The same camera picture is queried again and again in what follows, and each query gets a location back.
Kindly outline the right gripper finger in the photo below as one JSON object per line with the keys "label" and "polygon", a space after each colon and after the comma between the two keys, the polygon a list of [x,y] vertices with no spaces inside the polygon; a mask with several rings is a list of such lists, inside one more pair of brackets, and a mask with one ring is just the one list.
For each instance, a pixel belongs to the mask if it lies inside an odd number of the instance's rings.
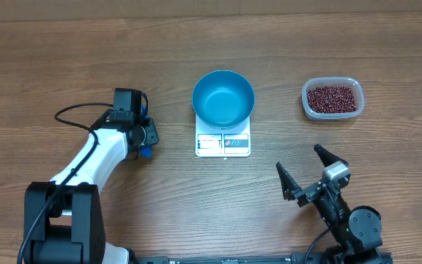
{"label": "right gripper finger", "polygon": [[346,166],[349,166],[349,163],[347,161],[345,161],[343,158],[338,157],[337,155],[332,154],[320,144],[314,145],[314,151],[319,156],[319,159],[323,163],[324,167],[330,166],[338,161],[342,162]]}
{"label": "right gripper finger", "polygon": [[281,181],[281,189],[285,200],[295,200],[297,197],[296,193],[302,190],[302,188],[296,183],[294,178],[284,168],[284,166],[278,162],[276,165],[278,176]]}

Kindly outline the blue plastic measuring scoop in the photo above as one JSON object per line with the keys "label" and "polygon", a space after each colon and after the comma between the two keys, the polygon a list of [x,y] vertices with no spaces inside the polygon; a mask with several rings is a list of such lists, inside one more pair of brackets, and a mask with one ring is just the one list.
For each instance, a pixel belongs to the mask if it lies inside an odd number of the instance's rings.
{"label": "blue plastic measuring scoop", "polygon": [[[147,114],[145,105],[141,106],[141,113]],[[142,147],[139,150],[139,156],[142,157],[142,158],[151,158],[152,157],[152,148],[151,147]]]}

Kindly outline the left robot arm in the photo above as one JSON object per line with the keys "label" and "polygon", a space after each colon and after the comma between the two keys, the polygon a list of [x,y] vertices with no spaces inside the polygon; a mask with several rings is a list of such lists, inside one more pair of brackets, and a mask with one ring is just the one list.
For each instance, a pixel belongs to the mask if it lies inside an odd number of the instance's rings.
{"label": "left robot arm", "polygon": [[70,164],[27,187],[18,263],[136,263],[132,249],[106,241],[100,192],[129,154],[149,157],[159,136],[144,92],[117,88],[104,107]]}

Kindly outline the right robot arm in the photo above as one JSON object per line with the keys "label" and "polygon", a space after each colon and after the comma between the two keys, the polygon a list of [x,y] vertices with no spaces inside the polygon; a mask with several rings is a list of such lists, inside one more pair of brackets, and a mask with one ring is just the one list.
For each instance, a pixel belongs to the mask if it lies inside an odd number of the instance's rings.
{"label": "right robot arm", "polygon": [[324,169],[321,179],[301,188],[281,163],[276,169],[285,200],[295,200],[299,207],[313,204],[327,229],[318,235],[304,253],[292,254],[292,262],[388,264],[390,253],[382,253],[381,215],[372,207],[350,209],[341,195],[349,184],[349,163],[332,154],[322,145],[315,144]]}

